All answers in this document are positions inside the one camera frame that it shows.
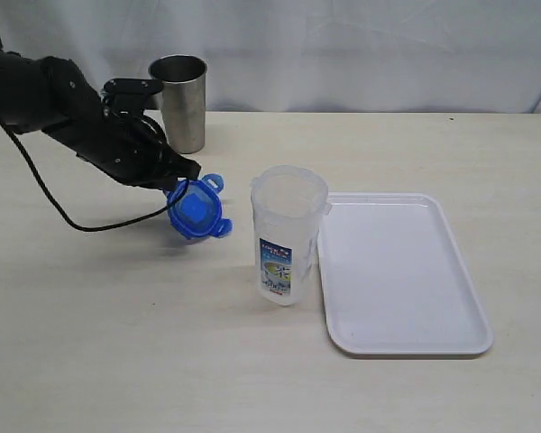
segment table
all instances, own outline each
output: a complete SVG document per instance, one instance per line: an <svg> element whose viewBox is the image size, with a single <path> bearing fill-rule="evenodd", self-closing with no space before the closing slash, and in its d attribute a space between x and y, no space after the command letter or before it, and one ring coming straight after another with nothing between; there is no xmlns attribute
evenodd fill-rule
<svg viewBox="0 0 541 433"><path fill-rule="evenodd" d="M0 130L0 432L541 432L541 115L208 113L226 239L180 246L165 216L69 228ZM163 206L41 134L54 195L99 225ZM495 333L477 359L351 359L314 289L253 288L249 182L271 165L333 191L442 204Z"/></svg>

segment blue container lid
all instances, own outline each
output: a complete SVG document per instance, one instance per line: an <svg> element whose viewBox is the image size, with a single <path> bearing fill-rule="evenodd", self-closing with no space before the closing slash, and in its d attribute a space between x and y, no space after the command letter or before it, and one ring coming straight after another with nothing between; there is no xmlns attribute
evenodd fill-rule
<svg viewBox="0 0 541 433"><path fill-rule="evenodd" d="M176 199L186 187L180 182L174 191L165 192L167 203ZM219 174L207 174L201 180L191 180L185 195L169 209L170 223L187 239L224 237L233 230L233 222L222 218L223 205L218 193L225 183Z"/></svg>

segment stainless steel cup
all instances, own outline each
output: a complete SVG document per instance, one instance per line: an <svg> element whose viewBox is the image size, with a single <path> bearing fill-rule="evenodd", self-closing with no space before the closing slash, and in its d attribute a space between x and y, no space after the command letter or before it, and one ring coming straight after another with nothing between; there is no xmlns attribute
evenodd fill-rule
<svg viewBox="0 0 541 433"><path fill-rule="evenodd" d="M170 147L178 153L198 152L205 146L206 63L172 55L155 60L148 71L164 82L156 99Z"/></svg>

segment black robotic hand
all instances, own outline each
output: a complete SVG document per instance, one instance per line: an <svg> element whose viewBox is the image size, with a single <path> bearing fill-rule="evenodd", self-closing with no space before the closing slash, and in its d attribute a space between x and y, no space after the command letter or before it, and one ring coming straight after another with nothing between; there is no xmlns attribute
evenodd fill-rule
<svg viewBox="0 0 541 433"><path fill-rule="evenodd" d="M0 40L0 120L15 134L42 131L124 185L174 190L200 166L175 153L151 118L155 79L115 78L104 97L71 60L30 60L4 52Z"/></svg>

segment white backdrop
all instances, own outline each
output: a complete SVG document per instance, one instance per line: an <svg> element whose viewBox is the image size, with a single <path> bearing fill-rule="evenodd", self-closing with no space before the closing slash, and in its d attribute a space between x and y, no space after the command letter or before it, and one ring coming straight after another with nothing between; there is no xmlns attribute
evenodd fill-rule
<svg viewBox="0 0 541 433"><path fill-rule="evenodd" d="M210 109L541 112L541 0L0 0L0 24L97 89L203 57Z"/></svg>

